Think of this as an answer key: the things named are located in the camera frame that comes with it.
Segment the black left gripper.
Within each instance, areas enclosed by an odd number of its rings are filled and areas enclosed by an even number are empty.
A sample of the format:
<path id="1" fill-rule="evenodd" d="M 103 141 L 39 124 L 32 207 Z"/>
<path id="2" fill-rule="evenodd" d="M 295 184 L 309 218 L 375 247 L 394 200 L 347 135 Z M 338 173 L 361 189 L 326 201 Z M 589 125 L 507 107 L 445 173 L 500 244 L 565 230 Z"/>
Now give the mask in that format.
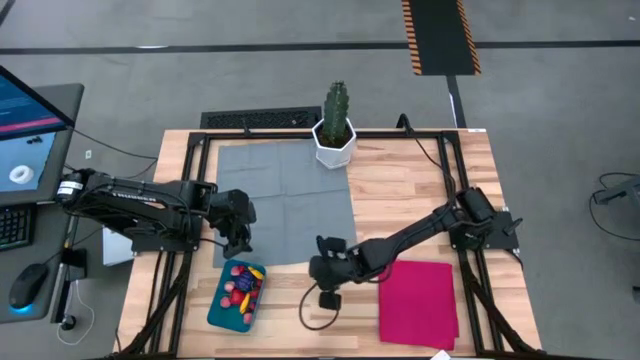
<path id="1" fill-rule="evenodd" d="M 226 235 L 223 249 L 225 259 L 233 258 L 240 250 L 252 252 L 251 228 L 257 220 L 254 204 L 238 189 L 214 193 L 209 197 L 208 222 L 211 228 Z"/>

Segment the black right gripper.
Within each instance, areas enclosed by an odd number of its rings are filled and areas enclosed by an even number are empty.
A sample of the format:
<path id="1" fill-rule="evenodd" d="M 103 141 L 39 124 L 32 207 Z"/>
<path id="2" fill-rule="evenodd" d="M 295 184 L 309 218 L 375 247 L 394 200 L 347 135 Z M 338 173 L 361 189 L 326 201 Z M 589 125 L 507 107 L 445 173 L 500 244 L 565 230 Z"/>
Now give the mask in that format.
<path id="1" fill-rule="evenodd" d="M 373 252 L 366 247 L 346 249 L 346 240 L 336 237 L 317 237 L 322 255 L 309 262 L 309 275 L 323 291 L 333 291 L 347 282 L 363 283 L 373 275 Z"/>

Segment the teal plastic tupperware container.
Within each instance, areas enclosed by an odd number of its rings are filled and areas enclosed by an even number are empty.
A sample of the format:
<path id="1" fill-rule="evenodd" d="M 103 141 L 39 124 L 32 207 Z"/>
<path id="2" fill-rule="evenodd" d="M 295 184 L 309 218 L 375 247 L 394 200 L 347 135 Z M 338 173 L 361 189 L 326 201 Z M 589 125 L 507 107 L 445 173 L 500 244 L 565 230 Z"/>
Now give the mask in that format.
<path id="1" fill-rule="evenodd" d="M 230 274 L 230 270 L 233 266 L 236 266 L 236 265 L 243 265 L 245 267 L 244 272 L 249 272 L 248 267 L 251 266 L 255 269 L 258 269 L 260 272 L 264 274 L 263 280 L 257 280 L 255 278 L 254 289 L 251 292 L 247 292 L 251 295 L 251 300 L 250 300 L 249 308 L 247 309 L 246 313 L 253 314 L 252 322 L 249 325 L 246 325 L 243 323 L 244 314 L 240 313 L 240 305 L 231 304 L 229 308 L 222 308 L 220 306 L 220 300 L 223 297 L 230 298 L 231 292 L 226 292 L 224 290 L 224 285 L 228 281 L 234 282 L 235 277 L 233 277 Z M 213 302 L 211 304 L 211 307 L 207 315 L 207 322 L 212 326 L 217 326 L 223 329 L 227 329 L 227 330 L 231 330 L 239 333 L 247 333 L 253 326 L 253 323 L 256 319 L 261 296 L 266 287 L 266 278 L 267 278 L 267 272 L 265 267 L 262 265 L 248 263 L 248 262 L 239 261 L 239 260 L 228 260 L 223 266 L 220 281 L 217 285 Z"/>

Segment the grey cloth mat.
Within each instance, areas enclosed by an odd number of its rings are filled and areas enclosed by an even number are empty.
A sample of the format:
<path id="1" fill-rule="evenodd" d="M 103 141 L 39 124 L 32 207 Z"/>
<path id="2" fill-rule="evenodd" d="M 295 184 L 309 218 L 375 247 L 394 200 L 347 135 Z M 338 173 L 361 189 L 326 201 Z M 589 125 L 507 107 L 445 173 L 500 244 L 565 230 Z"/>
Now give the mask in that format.
<path id="1" fill-rule="evenodd" d="M 254 204 L 251 252 L 237 260 L 263 266 L 308 261 L 318 253 L 316 237 L 357 238 L 348 177 L 315 157 L 312 140 L 222 146 L 216 183 L 240 189 Z"/>

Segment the white hexagonal plant pot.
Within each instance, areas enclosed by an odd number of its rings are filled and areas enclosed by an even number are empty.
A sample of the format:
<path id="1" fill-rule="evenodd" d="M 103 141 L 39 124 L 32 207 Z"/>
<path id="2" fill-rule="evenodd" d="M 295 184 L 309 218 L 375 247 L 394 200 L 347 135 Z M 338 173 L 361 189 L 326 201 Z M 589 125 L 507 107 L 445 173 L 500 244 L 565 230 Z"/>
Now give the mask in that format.
<path id="1" fill-rule="evenodd" d="M 357 134 L 349 118 L 346 118 L 348 141 L 340 148 L 326 147 L 320 142 L 320 130 L 324 120 L 320 120 L 313 128 L 312 135 L 316 146 L 316 159 L 328 169 L 337 169 L 349 164 L 356 149 Z"/>

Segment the red folded cloth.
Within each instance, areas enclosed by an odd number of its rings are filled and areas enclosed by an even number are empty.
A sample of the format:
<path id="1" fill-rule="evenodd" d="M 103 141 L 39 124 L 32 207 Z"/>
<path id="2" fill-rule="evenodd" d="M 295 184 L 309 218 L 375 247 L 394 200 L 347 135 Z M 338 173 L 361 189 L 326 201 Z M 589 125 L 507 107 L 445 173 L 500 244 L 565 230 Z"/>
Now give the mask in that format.
<path id="1" fill-rule="evenodd" d="M 398 260 L 379 285 L 382 342 L 452 350 L 459 337 L 453 267 Z"/>

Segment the white box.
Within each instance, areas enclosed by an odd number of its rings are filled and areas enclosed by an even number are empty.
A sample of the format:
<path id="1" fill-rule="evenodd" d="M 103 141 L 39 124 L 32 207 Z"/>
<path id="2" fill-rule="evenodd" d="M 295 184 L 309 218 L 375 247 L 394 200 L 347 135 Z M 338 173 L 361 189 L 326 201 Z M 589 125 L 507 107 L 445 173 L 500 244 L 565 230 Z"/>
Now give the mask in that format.
<path id="1" fill-rule="evenodd" d="M 104 266 L 115 266 L 134 258 L 132 241 L 106 227 L 102 229 L 102 260 Z"/>

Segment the black floor grate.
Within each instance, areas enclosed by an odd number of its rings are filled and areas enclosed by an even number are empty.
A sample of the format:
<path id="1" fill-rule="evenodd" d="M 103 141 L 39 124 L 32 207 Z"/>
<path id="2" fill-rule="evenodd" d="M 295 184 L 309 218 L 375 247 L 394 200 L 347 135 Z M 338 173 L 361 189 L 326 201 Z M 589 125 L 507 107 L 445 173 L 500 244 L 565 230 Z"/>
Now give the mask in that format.
<path id="1" fill-rule="evenodd" d="M 201 114 L 201 129 L 312 128 L 322 118 L 320 106 L 211 111 Z"/>

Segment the green cactus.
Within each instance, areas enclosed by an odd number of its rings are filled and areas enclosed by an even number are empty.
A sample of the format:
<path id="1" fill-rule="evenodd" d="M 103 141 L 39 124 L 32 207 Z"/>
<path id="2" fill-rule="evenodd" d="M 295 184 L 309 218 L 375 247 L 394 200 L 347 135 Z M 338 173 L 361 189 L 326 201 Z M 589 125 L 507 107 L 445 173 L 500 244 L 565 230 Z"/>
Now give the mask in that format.
<path id="1" fill-rule="evenodd" d="M 348 108 L 349 96 L 345 83 L 343 81 L 332 83 L 324 103 L 324 123 L 321 129 L 323 146 L 340 148 L 348 141 L 346 125 Z"/>

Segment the black computer mouse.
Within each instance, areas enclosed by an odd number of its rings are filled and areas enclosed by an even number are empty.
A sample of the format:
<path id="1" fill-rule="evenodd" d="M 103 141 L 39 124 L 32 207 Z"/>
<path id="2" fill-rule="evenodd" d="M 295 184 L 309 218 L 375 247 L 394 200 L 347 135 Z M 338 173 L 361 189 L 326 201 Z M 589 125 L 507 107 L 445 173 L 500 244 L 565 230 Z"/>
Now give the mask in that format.
<path id="1" fill-rule="evenodd" d="M 43 263 L 28 265 L 15 279 L 9 291 L 9 306 L 15 310 L 29 307 L 38 295 L 48 276 L 48 266 Z"/>

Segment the black keyboard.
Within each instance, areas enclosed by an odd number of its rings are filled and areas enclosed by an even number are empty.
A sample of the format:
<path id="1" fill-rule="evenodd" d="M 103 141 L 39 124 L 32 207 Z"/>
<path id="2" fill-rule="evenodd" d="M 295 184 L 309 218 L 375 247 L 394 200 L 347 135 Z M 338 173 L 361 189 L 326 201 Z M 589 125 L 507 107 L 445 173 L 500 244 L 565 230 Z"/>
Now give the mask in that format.
<path id="1" fill-rule="evenodd" d="M 29 246 L 33 241 L 35 204 L 0 208 L 0 251 Z"/>

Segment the computer monitor with blue screen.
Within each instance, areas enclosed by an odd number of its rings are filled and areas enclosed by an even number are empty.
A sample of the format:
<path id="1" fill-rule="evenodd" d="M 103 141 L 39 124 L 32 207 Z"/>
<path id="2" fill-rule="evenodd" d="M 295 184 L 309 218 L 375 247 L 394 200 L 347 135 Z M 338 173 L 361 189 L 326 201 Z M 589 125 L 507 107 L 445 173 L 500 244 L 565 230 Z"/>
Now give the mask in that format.
<path id="1" fill-rule="evenodd" d="M 0 206 L 53 199 L 84 86 L 34 89 L 0 65 Z"/>

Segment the black orange striped floor mat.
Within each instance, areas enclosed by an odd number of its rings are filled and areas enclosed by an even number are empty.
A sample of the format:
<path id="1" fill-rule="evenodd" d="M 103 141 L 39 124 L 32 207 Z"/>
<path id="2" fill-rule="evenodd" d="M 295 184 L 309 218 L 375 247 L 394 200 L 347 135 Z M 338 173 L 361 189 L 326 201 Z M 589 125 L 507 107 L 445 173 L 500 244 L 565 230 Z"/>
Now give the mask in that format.
<path id="1" fill-rule="evenodd" d="M 401 0 L 401 4 L 416 75 L 481 73 L 462 0 Z"/>

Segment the grey floor stand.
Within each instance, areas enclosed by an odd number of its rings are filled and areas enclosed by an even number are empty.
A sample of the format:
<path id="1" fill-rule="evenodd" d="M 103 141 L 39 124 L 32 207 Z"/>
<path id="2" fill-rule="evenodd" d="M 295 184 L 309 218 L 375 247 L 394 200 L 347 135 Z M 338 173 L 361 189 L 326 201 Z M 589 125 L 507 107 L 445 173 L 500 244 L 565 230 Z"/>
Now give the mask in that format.
<path id="1" fill-rule="evenodd" d="M 640 207 L 640 175 L 632 176 L 594 195 L 595 203 L 599 205 L 606 205 L 613 199 L 623 197 L 628 197 L 634 205 Z"/>

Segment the black aluminium table frame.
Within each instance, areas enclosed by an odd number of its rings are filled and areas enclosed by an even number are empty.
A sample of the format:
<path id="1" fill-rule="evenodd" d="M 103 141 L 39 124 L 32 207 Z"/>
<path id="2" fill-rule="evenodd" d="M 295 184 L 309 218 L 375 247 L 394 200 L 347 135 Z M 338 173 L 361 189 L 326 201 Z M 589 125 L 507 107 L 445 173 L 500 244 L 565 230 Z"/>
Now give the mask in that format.
<path id="1" fill-rule="evenodd" d="M 241 188 L 256 206 L 251 260 L 263 265 L 261 303 L 244 334 L 211 326 L 224 285 L 214 258 L 222 239 L 207 223 L 196 245 L 154 268 L 132 268 L 120 320 L 121 358 L 410 356 L 379 331 L 402 332 L 404 312 L 428 323 L 428 265 L 462 278 L 457 351 L 490 359 L 536 359 L 494 304 L 483 248 L 510 235 L 491 196 L 468 179 L 457 130 L 174 130 L 156 177 Z"/>

